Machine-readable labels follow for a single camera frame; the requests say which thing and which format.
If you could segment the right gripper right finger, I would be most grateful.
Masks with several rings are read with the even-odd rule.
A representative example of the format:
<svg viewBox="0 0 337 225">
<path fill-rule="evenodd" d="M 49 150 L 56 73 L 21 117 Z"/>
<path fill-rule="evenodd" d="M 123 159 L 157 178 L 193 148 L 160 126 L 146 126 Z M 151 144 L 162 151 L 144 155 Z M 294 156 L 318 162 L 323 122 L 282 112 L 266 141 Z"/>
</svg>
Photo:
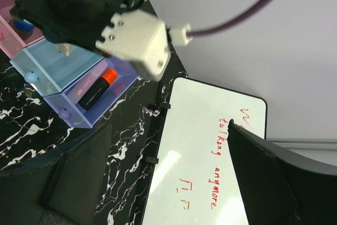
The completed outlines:
<svg viewBox="0 0 337 225">
<path fill-rule="evenodd" d="M 228 145 L 249 224 L 336 224 L 336 166 L 229 121 Z"/>
</svg>

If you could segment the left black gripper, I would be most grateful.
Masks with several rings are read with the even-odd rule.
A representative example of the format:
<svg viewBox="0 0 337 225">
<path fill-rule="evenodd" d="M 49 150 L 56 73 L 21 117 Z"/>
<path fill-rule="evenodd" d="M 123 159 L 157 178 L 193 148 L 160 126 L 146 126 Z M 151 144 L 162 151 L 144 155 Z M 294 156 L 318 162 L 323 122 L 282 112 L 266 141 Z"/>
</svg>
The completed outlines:
<svg viewBox="0 0 337 225">
<path fill-rule="evenodd" d="M 93 50 L 114 14 L 139 9 L 144 0 L 15 0 L 10 14 L 42 31 L 52 43 Z"/>
</svg>

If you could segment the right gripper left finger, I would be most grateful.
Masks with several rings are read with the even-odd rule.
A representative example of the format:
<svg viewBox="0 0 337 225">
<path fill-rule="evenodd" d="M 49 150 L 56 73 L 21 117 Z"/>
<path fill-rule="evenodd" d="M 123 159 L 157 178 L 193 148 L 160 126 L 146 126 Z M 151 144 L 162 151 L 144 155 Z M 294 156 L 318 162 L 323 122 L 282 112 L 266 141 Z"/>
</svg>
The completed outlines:
<svg viewBox="0 0 337 225">
<path fill-rule="evenodd" d="M 106 123 L 1 170 L 1 224 L 93 224 L 111 140 Z"/>
</svg>

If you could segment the four-compartment pastel drawer organizer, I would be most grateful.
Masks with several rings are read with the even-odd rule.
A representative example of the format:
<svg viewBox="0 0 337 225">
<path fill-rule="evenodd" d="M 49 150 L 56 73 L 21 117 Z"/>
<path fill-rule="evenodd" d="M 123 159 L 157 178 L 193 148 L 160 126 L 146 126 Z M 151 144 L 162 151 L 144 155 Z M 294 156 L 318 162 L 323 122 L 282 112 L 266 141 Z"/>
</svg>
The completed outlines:
<svg viewBox="0 0 337 225">
<path fill-rule="evenodd" d="M 92 128 L 134 83 L 138 73 L 126 61 L 103 58 L 77 46 L 66 56 L 37 28 L 29 37 L 19 36 L 8 23 L 13 19 L 9 11 L 14 4 L 15 0 L 1 0 L 1 50 L 68 126 Z M 79 80 L 90 74 L 99 78 L 109 68 L 115 69 L 118 78 L 89 110 L 70 101 L 67 94 Z"/>
</svg>

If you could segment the pink purple eraser stick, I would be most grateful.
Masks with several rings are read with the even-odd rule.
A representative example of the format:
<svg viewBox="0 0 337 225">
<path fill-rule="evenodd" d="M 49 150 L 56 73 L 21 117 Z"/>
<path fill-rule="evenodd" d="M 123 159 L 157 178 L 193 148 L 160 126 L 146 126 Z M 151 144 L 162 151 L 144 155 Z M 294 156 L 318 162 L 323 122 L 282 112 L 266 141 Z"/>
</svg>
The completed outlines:
<svg viewBox="0 0 337 225">
<path fill-rule="evenodd" d="M 70 101 L 77 104 L 97 79 L 97 76 L 90 74 L 79 80 L 67 94 Z"/>
</svg>

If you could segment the beige small eraser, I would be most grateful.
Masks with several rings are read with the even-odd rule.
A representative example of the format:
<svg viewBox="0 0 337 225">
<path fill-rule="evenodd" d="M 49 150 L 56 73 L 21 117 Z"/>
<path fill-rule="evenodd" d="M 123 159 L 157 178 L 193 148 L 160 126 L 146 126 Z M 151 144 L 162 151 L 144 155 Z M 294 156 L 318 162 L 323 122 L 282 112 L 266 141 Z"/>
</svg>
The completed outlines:
<svg viewBox="0 0 337 225">
<path fill-rule="evenodd" d="M 56 48 L 60 53 L 66 56 L 70 56 L 72 53 L 72 45 L 69 43 L 56 44 Z"/>
</svg>

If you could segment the blue grey cap sharpener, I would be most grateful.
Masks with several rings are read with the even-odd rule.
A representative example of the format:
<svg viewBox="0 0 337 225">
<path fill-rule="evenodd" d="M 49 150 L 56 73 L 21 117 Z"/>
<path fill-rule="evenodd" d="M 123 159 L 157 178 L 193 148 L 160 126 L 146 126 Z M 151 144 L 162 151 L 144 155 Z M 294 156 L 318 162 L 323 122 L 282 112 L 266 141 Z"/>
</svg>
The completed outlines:
<svg viewBox="0 0 337 225">
<path fill-rule="evenodd" d="M 35 26 L 27 21 L 20 21 L 17 19 L 11 19 L 9 25 L 12 29 L 21 37 L 31 36 Z"/>
</svg>

